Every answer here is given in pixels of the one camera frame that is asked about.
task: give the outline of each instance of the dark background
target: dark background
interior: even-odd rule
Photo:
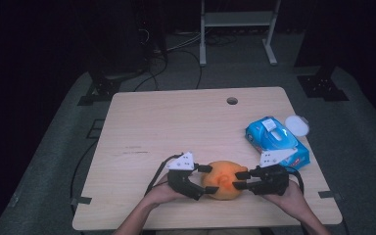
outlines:
[[[81,2],[86,4],[0,1],[0,214],[75,80],[106,64],[138,70],[149,57],[135,28],[157,25],[150,19],[157,6],[142,0]],[[207,6],[271,8],[270,1],[247,0],[208,1]],[[162,1],[166,33],[198,30],[199,14],[199,0]],[[355,77],[376,108],[376,1],[284,0],[276,31],[305,29],[296,67],[332,60]]]

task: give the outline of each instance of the gray carpet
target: gray carpet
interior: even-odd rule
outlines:
[[[332,79],[349,101],[325,102],[308,98],[294,68],[302,34],[275,34],[272,42],[278,66],[269,64],[261,45],[262,35],[238,36],[225,46],[209,46],[208,64],[202,68],[200,89],[281,86],[298,115],[310,124],[307,139],[316,155],[351,234],[376,234],[376,111],[360,91],[354,78],[336,68]],[[186,40],[169,36],[168,46]],[[199,54],[198,45],[183,48]],[[164,67],[152,60],[151,71]],[[130,92],[150,75],[127,80],[120,92]],[[196,59],[186,52],[172,52],[166,70],[157,76],[160,90],[195,89],[200,76]],[[47,133],[23,176],[13,201],[0,218],[0,234],[80,234],[71,227],[70,188],[80,158],[94,143],[87,134],[95,119],[105,118],[109,102],[78,106],[91,79],[88,73],[77,78],[55,115]],[[148,80],[138,91],[155,90]],[[97,136],[98,130],[92,132]],[[78,197],[93,157],[94,147],[78,166],[73,196]],[[334,234],[346,234],[343,224],[328,226]],[[276,235],[303,234],[300,227],[273,228]],[[84,234],[111,234],[86,231]]]

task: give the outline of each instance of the white lid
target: white lid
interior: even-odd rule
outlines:
[[[304,117],[287,117],[285,125],[295,136],[305,136],[309,133],[309,124]]]

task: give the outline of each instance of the metal shelf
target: metal shelf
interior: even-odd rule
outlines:
[[[205,13],[205,26],[270,25],[273,12]]]
[[[206,27],[210,26],[261,26],[268,25],[267,38],[262,43],[266,52],[268,61],[271,65],[276,66],[277,60],[271,49],[270,43],[273,36],[274,27],[276,25],[277,15],[281,0],[275,0],[273,11],[261,12],[218,12],[206,13],[205,0],[201,1],[201,41],[200,41],[200,65],[207,64],[206,49]]]

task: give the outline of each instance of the white controller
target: white controller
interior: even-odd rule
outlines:
[[[167,169],[194,170],[194,156],[191,152],[186,152],[181,157],[166,166]]]
[[[284,150],[267,150],[262,151],[260,156],[260,167],[267,167],[277,165],[283,160],[291,157],[298,152],[298,149],[284,149]]]

